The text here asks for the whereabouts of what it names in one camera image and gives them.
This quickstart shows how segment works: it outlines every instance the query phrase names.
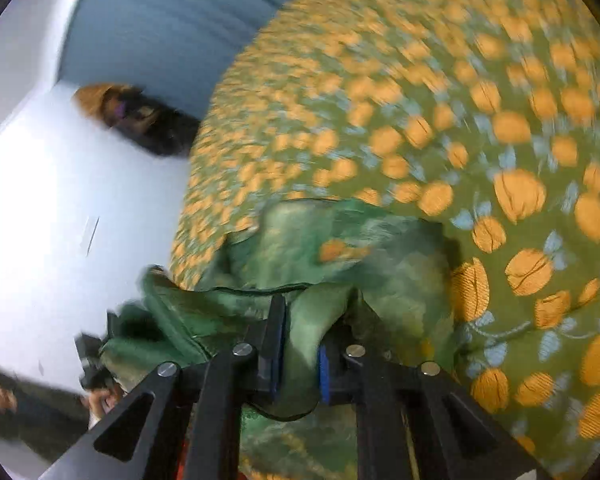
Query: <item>screw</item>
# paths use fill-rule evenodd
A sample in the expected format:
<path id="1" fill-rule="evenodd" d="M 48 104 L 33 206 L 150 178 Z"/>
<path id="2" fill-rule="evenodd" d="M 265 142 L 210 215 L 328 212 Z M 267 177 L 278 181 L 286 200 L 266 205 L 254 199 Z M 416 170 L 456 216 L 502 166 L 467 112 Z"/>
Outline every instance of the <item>screw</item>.
<path id="1" fill-rule="evenodd" d="M 349 345 L 345 350 L 348 357 L 362 357 L 366 354 L 365 347 L 362 345 Z"/>
<path id="2" fill-rule="evenodd" d="M 249 355 L 253 351 L 253 346 L 249 343 L 238 343 L 234 346 L 234 355 L 235 356 L 245 356 Z"/>
<path id="3" fill-rule="evenodd" d="M 176 363 L 162 363 L 158 366 L 158 375 L 160 377 L 171 377 L 178 371 L 178 365 Z"/>
<path id="4" fill-rule="evenodd" d="M 440 365 L 435 361 L 426 361 L 420 365 L 420 371 L 430 377 L 440 373 Z"/>

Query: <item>person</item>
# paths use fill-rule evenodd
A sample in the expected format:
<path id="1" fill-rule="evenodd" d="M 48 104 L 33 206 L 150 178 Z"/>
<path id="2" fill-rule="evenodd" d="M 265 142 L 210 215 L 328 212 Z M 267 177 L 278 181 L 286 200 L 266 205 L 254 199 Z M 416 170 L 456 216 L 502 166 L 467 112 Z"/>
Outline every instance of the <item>person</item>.
<path id="1" fill-rule="evenodd" d="M 21 440 L 53 463 L 122 396 L 117 383 L 81 396 L 5 377 L 0 380 L 0 438 Z"/>

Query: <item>blue curtain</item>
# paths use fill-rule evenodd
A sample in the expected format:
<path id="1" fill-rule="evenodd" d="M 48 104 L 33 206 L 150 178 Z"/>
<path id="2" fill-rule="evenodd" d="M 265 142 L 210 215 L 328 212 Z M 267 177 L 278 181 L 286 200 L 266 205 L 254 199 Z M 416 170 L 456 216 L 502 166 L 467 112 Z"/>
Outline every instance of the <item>blue curtain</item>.
<path id="1" fill-rule="evenodd" d="M 125 82 L 202 118 L 214 86 L 287 0 L 80 0 L 60 79 Z"/>

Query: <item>crumpled green cloth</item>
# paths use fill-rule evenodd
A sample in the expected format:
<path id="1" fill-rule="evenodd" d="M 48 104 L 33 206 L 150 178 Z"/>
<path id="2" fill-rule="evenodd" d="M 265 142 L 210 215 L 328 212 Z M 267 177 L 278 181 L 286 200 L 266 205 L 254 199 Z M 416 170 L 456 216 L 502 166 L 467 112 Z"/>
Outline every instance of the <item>crumpled green cloth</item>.
<path id="1" fill-rule="evenodd" d="M 290 305 L 280 398 L 258 407 L 269 418 L 243 410 L 241 468 L 251 478 L 355 477 L 352 409 L 316 408 L 318 346 L 342 319 L 375 352 L 408 365 L 433 358 L 451 371 L 442 228 L 359 200 L 275 203 L 258 224 L 226 238 L 194 291 L 147 270 L 142 303 L 123 305 L 102 360 L 126 388 L 160 362 L 204 362 L 266 318 L 280 292 Z"/>

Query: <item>green garment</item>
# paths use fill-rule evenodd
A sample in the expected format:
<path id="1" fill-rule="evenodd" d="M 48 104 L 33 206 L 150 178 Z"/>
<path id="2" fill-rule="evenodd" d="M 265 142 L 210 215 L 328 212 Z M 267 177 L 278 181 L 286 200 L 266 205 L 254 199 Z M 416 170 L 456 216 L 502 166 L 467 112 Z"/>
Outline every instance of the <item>green garment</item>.
<path id="1" fill-rule="evenodd" d="M 292 0 L 218 83 L 191 165 L 179 285 L 276 198 L 440 222 L 458 378 L 554 476 L 594 461 L 600 25 L 582 0 Z"/>
<path id="2" fill-rule="evenodd" d="M 358 200 L 277 203 L 264 210 L 258 231 L 227 238 L 195 291 L 149 269 L 142 304 L 122 307 L 102 361 L 125 388 L 166 360 L 207 361 L 242 340 L 282 292 L 290 333 L 280 398 L 259 406 L 276 420 L 243 411 L 241 467 L 252 478 L 348 478 L 356 471 L 353 410 L 314 409 L 320 341 L 343 319 L 370 351 L 410 365 L 433 358 L 451 370 L 446 253 L 439 224 Z"/>

